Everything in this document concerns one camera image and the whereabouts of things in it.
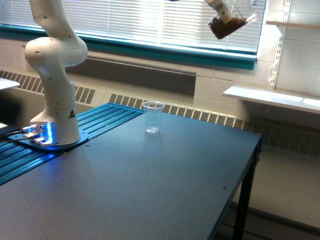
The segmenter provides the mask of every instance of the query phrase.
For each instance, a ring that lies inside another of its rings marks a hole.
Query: heating vent grille
[[[109,99],[110,103],[122,104],[138,109],[143,109],[141,103],[145,101],[147,99],[141,100],[115,93]],[[320,155],[320,133],[317,131],[282,126],[263,120],[246,121],[236,116],[171,103],[166,104],[163,111],[185,118],[198,119],[213,124],[261,133],[263,135],[263,144],[268,146],[315,157],[319,157]]]
[[[44,86],[41,82],[41,79],[38,77],[18,74],[9,71],[0,71],[0,78],[16,81],[20,84],[20,86],[18,86],[18,88],[20,89],[40,94],[44,93]],[[79,103],[90,105],[95,93],[95,89],[75,86],[75,100]]]

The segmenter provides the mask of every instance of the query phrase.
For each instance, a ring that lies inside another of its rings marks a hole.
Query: teal window frame
[[[93,34],[77,33],[88,49],[108,54],[191,66],[222,66],[253,70],[257,60],[256,52],[227,52],[221,50],[194,49],[156,43],[142,43],[134,40],[110,38]],[[0,37],[32,40],[46,37],[42,28],[0,24]]]

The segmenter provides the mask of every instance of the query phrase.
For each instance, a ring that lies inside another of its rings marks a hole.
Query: window blinds
[[[256,52],[266,0],[251,0],[257,21],[217,40],[208,27],[216,12],[205,0],[63,0],[78,33],[191,48]],[[29,0],[0,0],[0,23],[39,27]]]

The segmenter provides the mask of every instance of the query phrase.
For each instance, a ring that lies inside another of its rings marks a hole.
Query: white surface
[[[3,124],[3,123],[0,123],[0,129],[6,127],[7,125]]]
[[[223,96],[320,114],[320,98],[261,87],[233,85]]]
[[[320,30],[320,26],[310,25],[310,24],[300,24],[300,23],[281,22],[281,21],[266,21],[265,24],[275,25],[277,27]]]
[[[10,89],[20,86],[16,81],[11,81],[0,77],[0,90]]]

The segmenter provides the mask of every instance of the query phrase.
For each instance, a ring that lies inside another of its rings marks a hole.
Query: blue led light
[[[46,132],[47,132],[47,136],[48,136],[48,143],[51,144],[53,142],[53,138],[52,138],[52,130],[51,130],[51,124],[48,122],[46,124]]]

